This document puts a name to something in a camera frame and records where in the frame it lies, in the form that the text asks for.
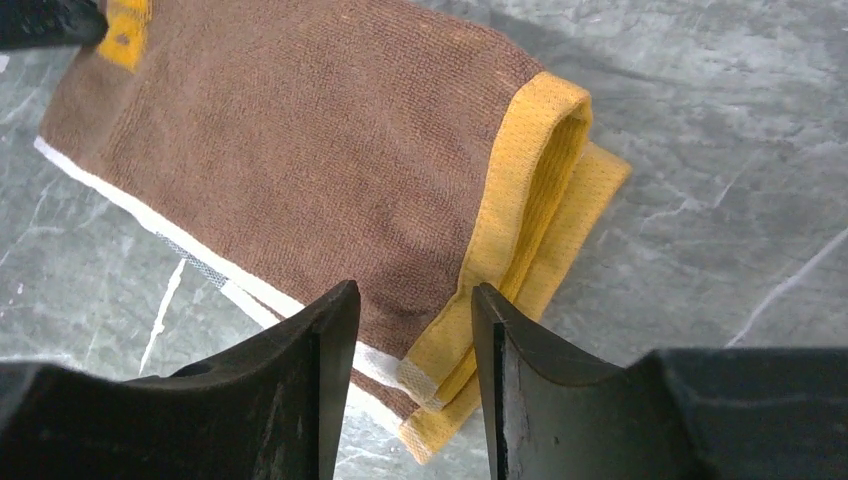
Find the yellow brown bear towel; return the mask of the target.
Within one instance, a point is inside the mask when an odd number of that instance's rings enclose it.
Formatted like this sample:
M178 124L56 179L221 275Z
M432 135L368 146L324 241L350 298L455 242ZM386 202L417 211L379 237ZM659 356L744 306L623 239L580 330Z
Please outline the yellow brown bear towel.
M36 148L260 324L361 295L357 387L427 462L479 406L471 292L538 319L630 174L591 99L409 1L110 1Z

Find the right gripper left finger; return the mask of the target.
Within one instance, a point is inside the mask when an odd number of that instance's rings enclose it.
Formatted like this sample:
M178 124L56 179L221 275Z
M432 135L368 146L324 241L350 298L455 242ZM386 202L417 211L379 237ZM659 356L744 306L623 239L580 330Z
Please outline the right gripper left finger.
M330 479L359 327L336 285L293 317L168 377L1 366L5 479Z

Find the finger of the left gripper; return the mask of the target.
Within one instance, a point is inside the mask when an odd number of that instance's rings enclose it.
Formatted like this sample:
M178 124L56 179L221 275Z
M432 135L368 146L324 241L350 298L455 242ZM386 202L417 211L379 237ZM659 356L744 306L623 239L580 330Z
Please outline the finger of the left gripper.
M96 46L108 22L88 0L2 0L1 50Z

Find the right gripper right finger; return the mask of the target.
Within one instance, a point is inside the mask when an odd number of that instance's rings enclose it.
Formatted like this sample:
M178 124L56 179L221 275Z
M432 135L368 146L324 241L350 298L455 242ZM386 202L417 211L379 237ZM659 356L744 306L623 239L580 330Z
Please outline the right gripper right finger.
M843 479L843 348L670 348L621 368L472 292L495 479Z

